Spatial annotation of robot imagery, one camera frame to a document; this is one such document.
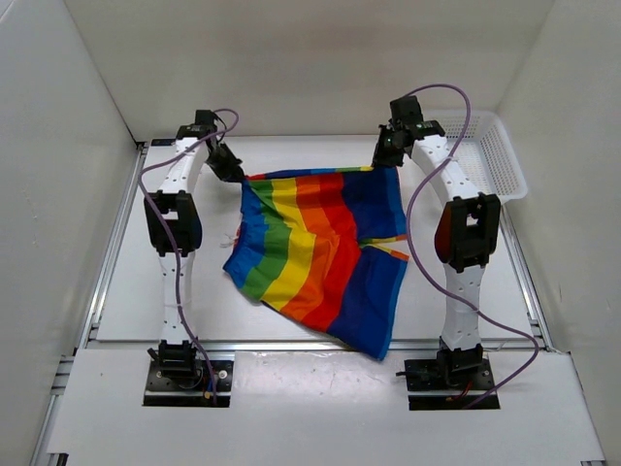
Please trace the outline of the rainbow striped shorts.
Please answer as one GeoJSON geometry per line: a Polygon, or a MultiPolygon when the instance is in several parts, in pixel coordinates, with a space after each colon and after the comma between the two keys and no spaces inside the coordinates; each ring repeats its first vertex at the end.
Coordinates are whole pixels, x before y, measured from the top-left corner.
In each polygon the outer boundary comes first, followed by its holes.
{"type": "Polygon", "coordinates": [[[406,233],[394,168],[261,174],[242,183],[223,269],[246,298],[381,360],[409,261],[387,245],[406,233]]]}

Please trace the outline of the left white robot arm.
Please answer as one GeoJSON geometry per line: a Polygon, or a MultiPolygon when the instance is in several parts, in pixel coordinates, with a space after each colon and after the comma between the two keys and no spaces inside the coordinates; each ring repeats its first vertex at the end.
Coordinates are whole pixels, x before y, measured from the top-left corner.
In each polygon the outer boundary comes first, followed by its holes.
{"type": "Polygon", "coordinates": [[[216,395],[217,375],[206,350],[191,329],[192,269],[203,241],[203,227],[193,192],[201,170],[207,166],[225,183],[242,183],[242,161],[224,142],[237,126],[232,109],[198,110],[194,121],[179,128],[175,155],[144,168],[140,178],[166,168],[161,185],[146,188],[144,195],[147,232],[155,249],[163,282],[163,318],[160,342],[149,353],[161,375],[182,389],[203,389],[216,395]]]}

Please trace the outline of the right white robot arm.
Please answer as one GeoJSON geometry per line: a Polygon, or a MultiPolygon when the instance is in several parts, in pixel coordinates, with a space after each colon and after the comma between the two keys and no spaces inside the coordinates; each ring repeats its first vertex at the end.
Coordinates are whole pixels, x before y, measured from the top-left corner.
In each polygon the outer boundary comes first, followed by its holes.
{"type": "Polygon", "coordinates": [[[437,121],[424,118],[416,97],[391,101],[390,111],[389,122],[379,128],[373,164],[396,167],[409,157],[443,204],[434,247],[447,295],[436,376],[456,388],[483,362],[476,311],[482,276],[497,246],[501,201],[470,181],[455,160],[457,145],[447,142],[437,121]]]}

